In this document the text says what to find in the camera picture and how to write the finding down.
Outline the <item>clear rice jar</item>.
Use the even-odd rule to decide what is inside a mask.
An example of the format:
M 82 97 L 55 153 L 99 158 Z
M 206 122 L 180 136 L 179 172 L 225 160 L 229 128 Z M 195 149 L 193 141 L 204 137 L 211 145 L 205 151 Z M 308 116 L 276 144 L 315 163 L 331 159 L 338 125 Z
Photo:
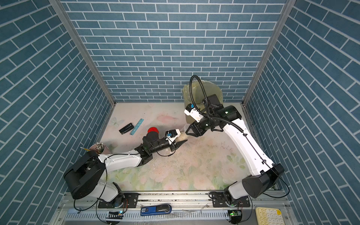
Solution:
M 184 131 L 180 132 L 180 136 L 176 138 L 176 142 L 187 140 L 188 135 L 185 134 Z

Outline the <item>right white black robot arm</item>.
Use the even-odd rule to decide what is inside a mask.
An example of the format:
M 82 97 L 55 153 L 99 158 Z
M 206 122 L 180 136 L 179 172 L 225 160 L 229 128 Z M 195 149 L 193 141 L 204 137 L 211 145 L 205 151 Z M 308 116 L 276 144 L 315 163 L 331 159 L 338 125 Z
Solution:
M 283 166 L 275 164 L 246 129 L 241 114 L 234 106 L 224 107 L 216 95 L 203 100 L 204 111 L 194 103 L 187 104 L 184 113 L 194 119 L 186 134 L 200 137 L 206 131 L 225 132 L 234 142 L 244 158 L 250 175 L 224 189 L 225 201 L 229 205 L 237 204 L 242 197 L 257 198 L 274 186 L 284 173 Z

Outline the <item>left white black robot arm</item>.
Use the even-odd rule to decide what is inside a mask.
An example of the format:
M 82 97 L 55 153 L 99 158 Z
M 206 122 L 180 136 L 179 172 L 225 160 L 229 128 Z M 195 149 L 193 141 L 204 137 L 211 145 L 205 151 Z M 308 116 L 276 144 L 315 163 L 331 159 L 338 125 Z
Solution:
M 159 138 L 157 129 L 150 129 L 142 138 L 142 144 L 125 153 L 97 154 L 86 152 L 64 173 L 64 180 L 74 200 L 84 197 L 95 197 L 108 204 L 110 208 L 124 207 L 125 195 L 117 183 L 109 184 L 110 172 L 128 167 L 140 167 L 153 159 L 153 154 L 170 149 L 174 153 L 186 140 L 180 140 L 179 129 L 167 131 Z

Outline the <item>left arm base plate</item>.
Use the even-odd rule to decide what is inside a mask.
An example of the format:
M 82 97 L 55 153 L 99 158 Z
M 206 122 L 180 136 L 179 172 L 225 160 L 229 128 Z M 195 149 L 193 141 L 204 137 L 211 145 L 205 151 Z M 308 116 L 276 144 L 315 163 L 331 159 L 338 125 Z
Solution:
M 110 202 L 100 200 L 98 207 L 100 209 L 135 208 L 137 206 L 138 198 L 139 193 L 124 193 L 122 195 L 119 194 Z

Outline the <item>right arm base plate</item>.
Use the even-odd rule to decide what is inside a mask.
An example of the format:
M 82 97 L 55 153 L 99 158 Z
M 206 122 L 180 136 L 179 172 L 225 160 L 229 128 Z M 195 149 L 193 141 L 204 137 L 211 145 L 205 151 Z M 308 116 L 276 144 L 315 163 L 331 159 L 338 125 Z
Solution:
M 239 199 L 233 199 L 229 193 L 224 191 L 211 191 L 208 193 L 214 208 L 225 207 L 250 207 L 250 200 L 248 196 Z

